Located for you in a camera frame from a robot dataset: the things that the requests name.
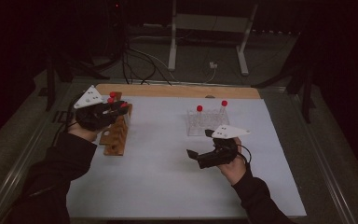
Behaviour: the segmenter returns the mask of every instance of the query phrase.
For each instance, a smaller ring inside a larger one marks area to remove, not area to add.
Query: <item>black sleeve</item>
[[[241,199],[241,206],[247,211],[254,224],[286,224],[292,222],[272,201],[269,188],[263,180],[253,177],[249,163],[241,180],[232,186]]]
[[[5,223],[70,223],[66,194],[70,183],[85,174],[96,145],[69,133],[61,133],[55,147],[34,164],[21,196],[13,203]]]

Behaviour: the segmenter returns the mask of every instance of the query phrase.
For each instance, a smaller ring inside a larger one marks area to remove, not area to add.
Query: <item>wooden board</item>
[[[99,84],[96,89],[101,95],[108,95],[110,91],[121,91],[127,96],[260,99],[257,89],[242,87]]]

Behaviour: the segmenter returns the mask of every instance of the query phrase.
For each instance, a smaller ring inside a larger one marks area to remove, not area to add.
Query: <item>hand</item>
[[[81,137],[87,141],[93,142],[97,139],[97,135],[98,133],[100,133],[102,130],[97,130],[97,131],[90,131],[87,129],[84,129],[80,126],[80,124],[78,124],[76,122],[75,119],[72,119],[71,125],[68,128],[68,133],[71,133],[73,135],[76,135],[78,137]]]
[[[241,153],[241,140],[234,138],[235,143],[238,145],[238,151]],[[234,161],[229,164],[222,164],[217,166],[222,174],[227,178],[231,185],[235,185],[246,173],[246,166],[243,158],[238,155]]]

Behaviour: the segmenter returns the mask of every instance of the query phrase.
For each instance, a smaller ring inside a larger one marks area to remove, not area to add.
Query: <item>black device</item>
[[[212,137],[213,132],[213,130],[205,130],[205,135]],[[229,164],[237,157],[237,155],[241,155],[243,157],[243,155],[238,151],[238,145],[233,138],[213,138],[213,142],[214,150],[211,152],[199,155],[198,152],[190,149],[187,150],[188,157],[196,160],[199,163],[200,169],[220,164]]]
[[[90,131],[101,130],[114,123],[118,116],[129,112],[127,102],[117,101],[112,104],[97,104],[79,108],[76,121],[82,128]]]

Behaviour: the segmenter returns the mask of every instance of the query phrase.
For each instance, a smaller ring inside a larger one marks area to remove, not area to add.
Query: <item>wooden block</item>
[[[132,105],[129,104],[129,116],[131,116],[131,111]],[[103,154],[105,156],[123,156],[127,133],[128,126],[124,116],[118,116],[115,123],[101,133],[100,145],[105,145]]]

